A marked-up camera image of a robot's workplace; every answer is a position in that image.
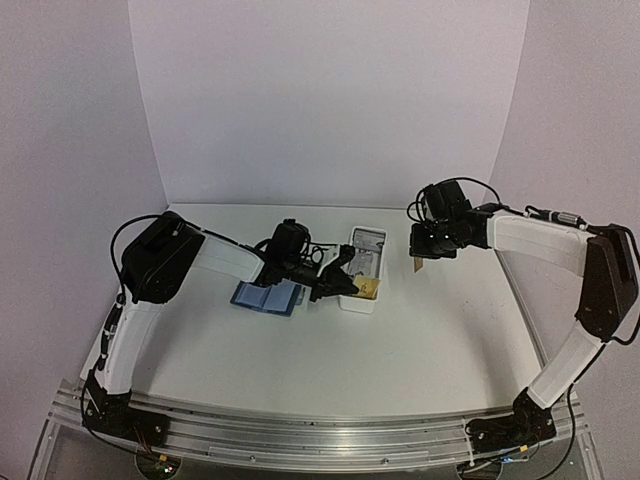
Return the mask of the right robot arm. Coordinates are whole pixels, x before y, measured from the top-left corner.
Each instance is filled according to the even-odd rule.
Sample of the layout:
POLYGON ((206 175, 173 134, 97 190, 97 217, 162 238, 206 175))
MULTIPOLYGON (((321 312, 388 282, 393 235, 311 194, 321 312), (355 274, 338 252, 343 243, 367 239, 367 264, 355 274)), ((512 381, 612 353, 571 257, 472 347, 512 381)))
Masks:
POLYGON ((511 282, 523 279, 514 260, 538 264, 555 281, 553 305, 569 315, 563 339, 540 372, 516 396, 504 415, 475 418, 466 432, 476 453, 506 451, 556 435, 552 410, 569 400, 576 384, 610 344, 628 346, 639 334, 619 329, 639 302, 639 247, 630 228, 593 224, 578 214, 528 205, 517 209, 497 191, 473 203, 465 177, 422 187, 406 208, 411 222, 409 254, 420 260, 453 260, 465 249, 494 252, 511 282))

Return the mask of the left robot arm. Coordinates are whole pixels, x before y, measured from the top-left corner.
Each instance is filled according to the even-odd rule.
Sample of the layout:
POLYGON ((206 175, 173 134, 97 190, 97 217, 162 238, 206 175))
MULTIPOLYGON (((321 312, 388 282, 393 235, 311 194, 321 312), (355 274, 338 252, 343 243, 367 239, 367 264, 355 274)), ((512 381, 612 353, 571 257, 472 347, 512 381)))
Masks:
POLYGON ((83 387, 83 426, 96 438, 119 438, 142 448, 164 444, 169 418, 131 406, 134 370, 150 327, 179 292, 188 273, 201 268, 256 287, 284 280, 306 286, 315 302, 354 295, 358 288, 343 267, 355 256, 349 244, 316 261, 309 230, 285 219, 272 236, 251 246, 200 227, 173 211, 143 216, 147 227, 112 264, 119 292, 103 324, 99 353, 83 387))

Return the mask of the blue card holder wallet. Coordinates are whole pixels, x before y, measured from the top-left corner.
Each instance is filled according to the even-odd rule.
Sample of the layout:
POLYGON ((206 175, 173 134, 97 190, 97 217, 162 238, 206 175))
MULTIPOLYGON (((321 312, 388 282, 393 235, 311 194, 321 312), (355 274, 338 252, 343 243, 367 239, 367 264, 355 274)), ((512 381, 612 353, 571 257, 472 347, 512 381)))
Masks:
POLYGON ((295 307, 302 304, 304 293, 303 286, 290 281, 269 287, 239 282, 230 303, 254 312, 289 318, 295 307))

